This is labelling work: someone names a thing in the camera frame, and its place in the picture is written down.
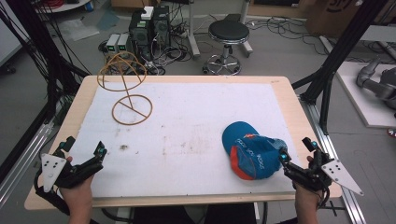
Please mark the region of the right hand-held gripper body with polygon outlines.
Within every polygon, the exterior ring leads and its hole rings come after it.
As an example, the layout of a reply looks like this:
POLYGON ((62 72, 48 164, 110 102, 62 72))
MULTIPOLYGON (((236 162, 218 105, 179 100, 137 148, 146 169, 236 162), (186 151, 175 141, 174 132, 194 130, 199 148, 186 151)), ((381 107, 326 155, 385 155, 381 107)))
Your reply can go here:
POLYGON ((327 153, 315 151, 313 160, 308 163, 308 167, 303 169, 295 164, 292 173, 295 175, 293 180, 306 189, 313 191, 327 189, 332 182, 352 190, 353 192, 364 195, 357 182, 349 173, 347 168, 340 160, 332 159, 327 153))

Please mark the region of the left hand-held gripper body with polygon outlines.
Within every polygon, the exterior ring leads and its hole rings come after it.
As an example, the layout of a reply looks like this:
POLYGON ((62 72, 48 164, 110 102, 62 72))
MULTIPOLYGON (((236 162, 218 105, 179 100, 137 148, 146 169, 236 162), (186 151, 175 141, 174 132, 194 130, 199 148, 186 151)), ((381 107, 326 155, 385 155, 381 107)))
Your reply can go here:
POLYGON ((41 172, 43 190, 48 193, 54 185, 71 189, 92 175, 91 161, 72 165, 66 158, 43 153, 41 155, 41 172))

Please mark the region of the blue and orange cap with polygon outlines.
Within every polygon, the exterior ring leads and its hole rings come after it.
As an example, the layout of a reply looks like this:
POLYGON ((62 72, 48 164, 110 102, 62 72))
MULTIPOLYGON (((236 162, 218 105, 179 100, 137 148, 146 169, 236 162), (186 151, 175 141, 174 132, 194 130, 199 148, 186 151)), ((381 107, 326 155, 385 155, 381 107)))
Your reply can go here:
POLYGON ((280 169, 279 151, 287 144, 276 138, 260 135, 250 124, 237 121, 225 128, 221 141, 234 173, 244 180, 259 180, 280 169))

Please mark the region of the person's left hand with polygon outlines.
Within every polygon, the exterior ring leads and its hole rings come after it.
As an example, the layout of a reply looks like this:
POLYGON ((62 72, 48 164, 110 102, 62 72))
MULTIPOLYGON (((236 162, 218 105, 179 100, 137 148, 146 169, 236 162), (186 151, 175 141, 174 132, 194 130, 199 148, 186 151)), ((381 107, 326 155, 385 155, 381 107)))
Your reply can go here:
POLYGON ((92 207, 92 180, 93 176, 91 175, 71 189, 60 188, 60 192, 70 209, 79 210, 84 207, 92 207))

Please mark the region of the white floor board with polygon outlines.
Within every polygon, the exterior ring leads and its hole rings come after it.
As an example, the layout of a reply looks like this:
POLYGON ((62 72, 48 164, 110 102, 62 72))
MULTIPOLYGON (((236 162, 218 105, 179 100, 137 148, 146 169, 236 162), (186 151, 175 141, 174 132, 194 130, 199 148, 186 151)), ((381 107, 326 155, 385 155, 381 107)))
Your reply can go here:
POLYGON ((344 62, 337 71, 338 79, 367 127, 396 128, 396 111, 387 107, 373 92, 356 84, 359 71, 366 65, 344 62))

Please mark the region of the white table mat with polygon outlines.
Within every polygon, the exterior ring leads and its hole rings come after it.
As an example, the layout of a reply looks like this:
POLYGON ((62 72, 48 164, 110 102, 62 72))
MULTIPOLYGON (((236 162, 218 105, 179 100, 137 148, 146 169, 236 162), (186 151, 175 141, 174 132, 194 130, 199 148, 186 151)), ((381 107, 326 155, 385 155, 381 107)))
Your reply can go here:
POLYGON ((134 90, 135 111, 116 102, 118 83, 97 89, 71 149, 74 163, 106 146, 92 182, 96 198, 290 193, 282 172, 243 180, 221 141, 235 121, 296 150, 274 89, 253 83, 145 83, 134 90), (151 114, 141 121, 136 111, 151 114))

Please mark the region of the person's dark trousers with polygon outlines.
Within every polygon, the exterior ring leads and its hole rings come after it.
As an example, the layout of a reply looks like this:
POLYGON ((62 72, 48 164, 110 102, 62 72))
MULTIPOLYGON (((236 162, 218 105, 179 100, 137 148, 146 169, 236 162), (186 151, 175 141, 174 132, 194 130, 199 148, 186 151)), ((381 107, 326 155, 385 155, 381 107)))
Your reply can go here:
POLYGON ((134 224, 257 224, 253 203, 136 207, 134 224))

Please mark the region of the grey power supply unit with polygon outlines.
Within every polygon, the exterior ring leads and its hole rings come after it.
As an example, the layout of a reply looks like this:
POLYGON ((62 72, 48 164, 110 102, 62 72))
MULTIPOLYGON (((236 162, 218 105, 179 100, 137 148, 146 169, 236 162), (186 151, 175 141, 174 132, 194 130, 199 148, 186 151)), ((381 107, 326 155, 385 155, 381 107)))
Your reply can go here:
POLYGON ((120 39, 119 34, 112 34, 106 42, 106 49, 109 53, 118 53, 118 41, 120 39))
POLYGON ((121 34, 118 40, 119 52, 129 50, 129 36, 127 34, 121 34))

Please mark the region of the clear plastic sheet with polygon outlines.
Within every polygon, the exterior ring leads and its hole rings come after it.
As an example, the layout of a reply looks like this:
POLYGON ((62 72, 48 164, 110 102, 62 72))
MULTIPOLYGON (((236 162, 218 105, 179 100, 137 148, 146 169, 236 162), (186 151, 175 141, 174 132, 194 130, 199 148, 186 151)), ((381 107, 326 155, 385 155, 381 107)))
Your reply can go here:
POLYGON ((59 24, 59 28, 66 40, 78 41, 100 34, 95 26, 86 26, 81 19, 63 21, 59 24))

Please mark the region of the white desk leg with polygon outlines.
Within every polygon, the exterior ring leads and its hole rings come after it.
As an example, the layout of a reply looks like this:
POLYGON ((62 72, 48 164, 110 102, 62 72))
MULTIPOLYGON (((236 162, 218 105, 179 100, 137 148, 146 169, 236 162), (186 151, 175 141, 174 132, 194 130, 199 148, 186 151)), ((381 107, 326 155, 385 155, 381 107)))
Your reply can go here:
POLYGON ((201 56, 201 53, 194 36, 194 0, 188 0, 188 6, 189 6, 188 40, 191 46, 192 58, 198 59, 201 56))
MULTIPOLYGON (((246 23, 246 18, 247 18, 247 14, 248 14, 248 7, 250 4, 250 1, 251 0, 243 0, 241 12, 240 12, 240 22, 241 23, 246 23)), ((253 53, 253 49, 250 46, 250 44, 248 43, 248 41, 246 41, 242 44, 242 48, 246 52, 247 58, 253 53)))

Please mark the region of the black computer tower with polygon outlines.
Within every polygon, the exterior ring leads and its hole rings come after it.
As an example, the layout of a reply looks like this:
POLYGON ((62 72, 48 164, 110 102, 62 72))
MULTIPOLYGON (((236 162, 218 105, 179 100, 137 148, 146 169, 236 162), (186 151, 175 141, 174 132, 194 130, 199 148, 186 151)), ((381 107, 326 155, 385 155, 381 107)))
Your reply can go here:
POLYGON ((153 27, 157 44, 164 48, 170 45, 169 6, 158 6, 153 12, 153 27))
POLYGON ((143 20, 141 15, 142 10, 137 10, 132 14, 129 33, 134 44, 135 53, 141 58, 151 61, 152 22, 151 20, 143 20))

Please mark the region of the cardboard box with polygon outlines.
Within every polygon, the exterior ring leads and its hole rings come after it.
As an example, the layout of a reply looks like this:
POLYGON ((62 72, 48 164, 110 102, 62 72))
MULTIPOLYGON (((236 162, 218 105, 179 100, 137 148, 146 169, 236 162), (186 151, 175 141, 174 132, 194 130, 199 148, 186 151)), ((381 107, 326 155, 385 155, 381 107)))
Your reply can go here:
POLYGON ((385 22, 396 18, 396 0, 386 0, 386 4, 377 12, 373 12, 380 0, 374 0, 370 8, 361 10, 366 0, 315 0, 308 9, 305 28, 311 35, 340 37, 352 20, 357 17, 354 25, 362 25, 364 21, 385 22))

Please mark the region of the black round stool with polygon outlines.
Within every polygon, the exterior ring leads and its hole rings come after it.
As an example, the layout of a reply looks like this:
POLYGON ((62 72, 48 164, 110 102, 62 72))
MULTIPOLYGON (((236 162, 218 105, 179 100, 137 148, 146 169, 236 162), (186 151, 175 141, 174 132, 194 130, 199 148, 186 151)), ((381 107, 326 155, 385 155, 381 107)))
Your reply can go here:
POLYGON ((204 63, 203 72, 219 75, 222 71, 227 71, 230 76, 238 75, 242 67, 239 60, 233 56, 233 45, 246 43, 249 29, 239 21, 220 20, 209 25, 208 35, 223 45, 223 51, 220 55, 212 55, 204 63))

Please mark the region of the aluminium rail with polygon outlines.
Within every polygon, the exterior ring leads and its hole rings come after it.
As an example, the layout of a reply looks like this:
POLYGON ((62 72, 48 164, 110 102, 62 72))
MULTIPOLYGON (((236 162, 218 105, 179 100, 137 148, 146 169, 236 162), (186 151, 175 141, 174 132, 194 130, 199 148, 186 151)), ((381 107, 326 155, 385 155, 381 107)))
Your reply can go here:
MULTIPOLYGON (((329 135, 327 135, 319 125, 319 111, 315 105, 309 105, 306 102, 300 101, 301 106, 314 130, 316 138, 321 146, 321 148, 330 155, 331 158, 340 160, 332 140, 329 135)), ((356 195, 359 195, 352 190, 344 188, 338 185, 341 190, 342 201, 346 208, 346 213, 349 217, 351 224, 367 224, 364 215, 361 211, 361 207, 358 204, 356 195)))
POLYGON ((38 153, 49 141, 54 124, 42 124, 38 130, 29 138, 27 145, 22 148, 22 153, 11 167, 5 180, 0 184, 0 210, 7 203, 14 189, 27 172, 31 163, 37 159, 38 153))

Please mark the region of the black metal frame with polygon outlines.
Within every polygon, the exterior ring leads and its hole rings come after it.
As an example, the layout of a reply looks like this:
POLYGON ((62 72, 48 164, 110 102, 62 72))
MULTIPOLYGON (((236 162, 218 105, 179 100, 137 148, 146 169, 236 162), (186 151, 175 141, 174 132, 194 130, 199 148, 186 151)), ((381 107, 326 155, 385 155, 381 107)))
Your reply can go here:
POLYGON ((0 165, 0 184, 5 181, 38 128, 42 124, 48 124, 55 116, 55 106, 58 101, 65 96, 75 96, 80 87, 78 77, 83 79, 91 74, 87 68, 81 69, 75 66, 71 60, 66 60, 62 55, 52 40, 49 29, 42 21, 41 15, 36 12, 37 7, 32 0, 6 0, 6 3, 24 28, 27 40, 21 37, 16 30, 17 25, 13 24, 12 19, 1 8, 0 20, 18 39, 33 60, 37 71, 45 79, 48 101, 0 165))
POLYGON ((388 0, 363 0, 362 5, 341 34, 322 66, 315 73, 291 84, 294 90, 309 84, 307 90, 300 95, 301 99, 309 105, 315 105, 319 95, 322 94, 318 124, 326 135, 329 134, 328 112, 332 80, 345 58, 360 41, 387 2, 388 0))

